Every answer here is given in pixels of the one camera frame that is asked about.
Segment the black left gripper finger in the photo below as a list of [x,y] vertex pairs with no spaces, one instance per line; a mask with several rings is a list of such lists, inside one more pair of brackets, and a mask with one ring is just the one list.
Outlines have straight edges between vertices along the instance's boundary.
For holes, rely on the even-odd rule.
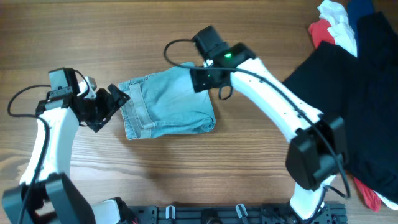
[[114,107],[122,107],[125,105],[131,98],[128,94],[122,92],[116,85],[110,84],[108,86],[109,94],[111,95],[111,102]]
[[90,129],[97,133],[100,129],[102,129],[109,121],[111,120],[110,117],[105,117],[103,119],[95,119],[90,121]]

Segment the light blue denim shorts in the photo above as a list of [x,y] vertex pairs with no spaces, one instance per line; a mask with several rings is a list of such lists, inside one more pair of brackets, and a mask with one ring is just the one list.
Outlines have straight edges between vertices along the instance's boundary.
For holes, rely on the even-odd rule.
[[130,97],[121,107],[128,140],[207,133],[216,125],[208,92],[194,92],[186,68],[133,78],[118,88]]

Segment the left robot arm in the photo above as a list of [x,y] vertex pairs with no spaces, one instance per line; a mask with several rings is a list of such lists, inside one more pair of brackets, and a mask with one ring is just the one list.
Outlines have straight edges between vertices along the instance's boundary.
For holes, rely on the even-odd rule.
[[32,118],[38,131],[34,150],[18,187],[6,190],[3,209],[11,223],[135,223],[137,218],[119,198],[90,205],[70,180],[70,160],[80,126],[98,132],[130,97],[110,84],[91,86],[80,72],[49,72],[50,91]]

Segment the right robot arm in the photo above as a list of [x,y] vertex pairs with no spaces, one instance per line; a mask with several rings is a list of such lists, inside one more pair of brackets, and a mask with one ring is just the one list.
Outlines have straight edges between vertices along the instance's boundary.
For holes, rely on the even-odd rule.
[[289,144],[286,168],[295,181],[290,222],[311,223],[325,207],[336,174],[348,163],[344,121],[310,106],[281,84],[243,43],[229,46],[213,26],[192,39],[204,64],[190,69],[196,92],[229,86],[249,98]]

